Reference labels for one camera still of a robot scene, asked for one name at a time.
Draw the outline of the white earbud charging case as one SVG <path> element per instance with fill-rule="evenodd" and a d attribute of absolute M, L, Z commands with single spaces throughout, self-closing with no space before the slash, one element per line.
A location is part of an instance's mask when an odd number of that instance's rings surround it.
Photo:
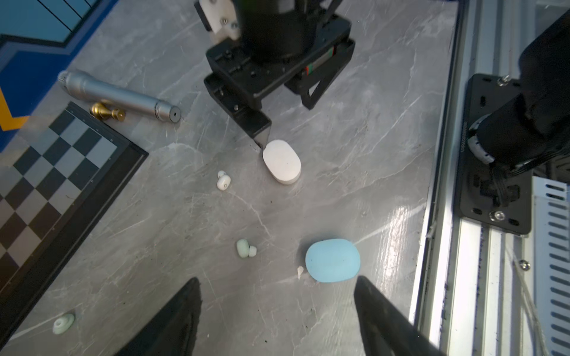
<path fill-rule="evenodd" d="M 301 160 L 286 141 L 269 142 L 262 156 L 271 175 L 281 184 L 292 185 L 301 176 Z"/>

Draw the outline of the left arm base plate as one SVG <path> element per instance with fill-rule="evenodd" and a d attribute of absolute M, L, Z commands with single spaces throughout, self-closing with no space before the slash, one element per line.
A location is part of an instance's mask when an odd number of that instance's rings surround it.
<path fill-rule="evenodd" d="M 475 74 L 467 83 L 454 212 L 512 234 L 531 231 L 532 174 L 510 170 L 522 155 L 520 84 Z"/>

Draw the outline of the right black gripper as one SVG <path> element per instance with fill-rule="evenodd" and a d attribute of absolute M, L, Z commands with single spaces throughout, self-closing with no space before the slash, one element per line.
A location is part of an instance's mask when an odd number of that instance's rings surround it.
<path fill-rule="evenodd" d="M 206 52 L 212 73 L 204 84 L 212 99 L 264 149 L 272 122 L 260 111 L 262 100 L 284 85 L 312 110 L 352 59 L 356 43 L 350 31 L 351 22 L 334 15 L 317 29 L 307 53 L 264 63 L 255 62 L 239 41 L 225 39 Z"/>

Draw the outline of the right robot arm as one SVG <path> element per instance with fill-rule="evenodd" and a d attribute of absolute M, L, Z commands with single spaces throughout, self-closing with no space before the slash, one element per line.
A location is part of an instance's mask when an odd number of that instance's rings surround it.
<path fill-rule="evenodd" d="M 271 120 L 262 101 L 281 86 L 313 109 L 344 70 L 356 43 L 352 24 L 336 14 L 339 1 L 233 1 L 238 39 L 206 52 L 210 96 L 260 147 L 269 142 Z"/>

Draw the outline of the white earbud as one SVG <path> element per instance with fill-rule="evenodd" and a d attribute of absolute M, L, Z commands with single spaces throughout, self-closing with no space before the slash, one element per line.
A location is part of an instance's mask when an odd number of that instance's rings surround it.
<path fill-rule="evenodd" d="M 232 179 L 225 171 L 219 171 L 217 173 L 218 181 L 217 181 L 217 188 L 220 191 L 225 191 L 230 186 Z"/>

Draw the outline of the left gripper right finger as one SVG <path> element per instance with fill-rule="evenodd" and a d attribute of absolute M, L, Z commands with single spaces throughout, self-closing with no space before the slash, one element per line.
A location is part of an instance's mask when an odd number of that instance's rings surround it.
<path fill-rule="evenodd" d="M 354 301 L 362 343 L 371 355 L 443 355 L 365 276 L 358 276 Z"/>

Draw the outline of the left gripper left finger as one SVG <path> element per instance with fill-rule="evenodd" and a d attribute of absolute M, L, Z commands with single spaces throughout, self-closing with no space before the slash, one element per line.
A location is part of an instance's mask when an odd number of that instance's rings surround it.
<path fill-rule="evenodd" d="M 200 281 L 193 277 L 117 354 L 191 355 L 201 306 Z"/>

